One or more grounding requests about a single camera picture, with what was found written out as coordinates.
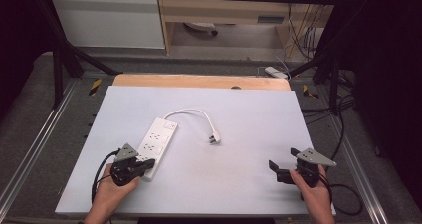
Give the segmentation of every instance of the electrical outlet socket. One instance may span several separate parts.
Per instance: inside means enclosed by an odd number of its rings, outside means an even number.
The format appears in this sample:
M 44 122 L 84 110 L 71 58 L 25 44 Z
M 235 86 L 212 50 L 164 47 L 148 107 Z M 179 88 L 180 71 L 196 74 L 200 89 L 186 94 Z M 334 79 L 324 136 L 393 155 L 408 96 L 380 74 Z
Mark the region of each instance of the electrical outlet socket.
M 176 130 L 176 122 L 163 118 L 158 117 L 152 123 L 152 126 L 137 149 L 137 159 L 140 161 L 155 159 L 155 165 L 153 168 L 145 171 L 142 179 L 152 181 Z

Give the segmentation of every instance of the white power strip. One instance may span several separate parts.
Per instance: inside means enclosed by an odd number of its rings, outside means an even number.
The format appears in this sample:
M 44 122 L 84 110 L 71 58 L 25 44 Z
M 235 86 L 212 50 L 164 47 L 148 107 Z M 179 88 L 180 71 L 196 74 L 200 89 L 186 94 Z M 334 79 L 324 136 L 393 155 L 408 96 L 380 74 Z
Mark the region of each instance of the white power strip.
M 268 75 L 275 77 L 275 78 L 280 78 L 280 79 L 285 79 L 287 77 L 286 74 L 284 74 L 283 72 L 275 69 L 274 67 L 268 67 L 264 70 Z
M 146 161 L 155 159 L 155 165 L 152 169 L 145 172 L 142 179 L 152 181 L 158 166 L 161 163 L 167 146 L 174 136 L 177 129 L 177 123 L 163 118 L 156 118 L 149 131 L 146 133 L 145 138 L 140 144 L 137 152 L 139 153 L 138 159 Z

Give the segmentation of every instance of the hand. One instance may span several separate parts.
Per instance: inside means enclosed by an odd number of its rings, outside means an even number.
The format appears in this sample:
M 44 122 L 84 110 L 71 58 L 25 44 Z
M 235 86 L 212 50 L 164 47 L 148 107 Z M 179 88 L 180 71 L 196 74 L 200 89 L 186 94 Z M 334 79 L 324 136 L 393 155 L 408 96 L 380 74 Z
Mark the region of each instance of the hand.
M 322 166 L 319 165 L 318 168 L 319 173 L 326 177 L 325 170 Z M 326 189 L 325 185 L 319 181 L 316 187 L 310 188 L 295 170 L 290 170 L 290 174 L 293 182 L 304 197 L 312 223 L 335 223 L 334 217 L 332 216 L 328 189 Z
M 100 181 L 93 206 L 84 219 L 85 224 L 106 223 L 120 202 L 136 188 L 139 182 L 140 177 L 136 177 L 125 186 L 117 186 L 109 174 L 110 170 L 111 163 L 105 166 L 104 179 Z

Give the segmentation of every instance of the aluminum rail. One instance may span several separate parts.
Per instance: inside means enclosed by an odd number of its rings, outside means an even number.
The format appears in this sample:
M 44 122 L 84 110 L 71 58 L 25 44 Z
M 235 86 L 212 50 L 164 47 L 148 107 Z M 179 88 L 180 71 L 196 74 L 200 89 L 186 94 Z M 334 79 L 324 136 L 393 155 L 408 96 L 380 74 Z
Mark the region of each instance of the aluminum rail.
M 12 206 L 13 201 L 15 200 L 23 184 L 25 183 L 26 178 L 28 177 L 29 173 L 31 172 L 32 167 L 37 161 L 38 156 L 43 150 L 43 147 L 46 144 L 48 138 L 50 137 L 50 134 L 52 133 L 57 121 L 59 120 L 60 116 L 65 110 L 73 94 L 74 88 L 78 82 L 79 82 L 79 79 L 71 79 L 68 82 L 68 85 L 64 91 L 64 97 L 63 97 L 62 102 L 58 105 L 56 109 L 50 112 L 49 117 L 47 118 L 46 122 L 44 123 L 43 127 L 41 128 L 40 132 L 38 133 L 31 147 L 29 148 L 27 154 L 25 155 L 21 164 L 15 171 L 15 174 L 10 179 L 9 183 L 7 184 L 3 193 L 1 194 L 0 196 L 0 223 L 3 222 L 4 218 L 6 217 L 7 212 Z
M 317 86 L 317 90 L 325 106 L 328 107 L 328 94 L 326 88 Z M 339 117 L 330 115 L 330 118 L 334 125 L 336 134 L 340 136 L 341 121 Z M 366 205 L 366 209 L 368 210 L 372 222 L 376 224 L 387 224 L 387 216 L 385 215 L 384 210 L 379 203 L 378 197 L 376 196 L 375 191 L 373 190 L 372 185 L 370 184 L 370 181 L 366 176 L 366 173 L 360 164 L 360 161 L 357 158 L 346 133 L 344 133 L 343 142 L 341 145 L 341 151 L 348 163 L 351 174 L 353 175 L 356 186 L 359 189 L 360 195 Z

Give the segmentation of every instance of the white cabinet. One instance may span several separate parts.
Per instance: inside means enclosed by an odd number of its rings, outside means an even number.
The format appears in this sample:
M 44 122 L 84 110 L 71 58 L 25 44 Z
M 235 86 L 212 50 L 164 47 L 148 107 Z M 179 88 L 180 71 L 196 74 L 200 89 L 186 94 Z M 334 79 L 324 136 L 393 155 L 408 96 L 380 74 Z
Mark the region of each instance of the white cabinet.
M 157 0 L 53 0 L 78 47 L 164 49 Z

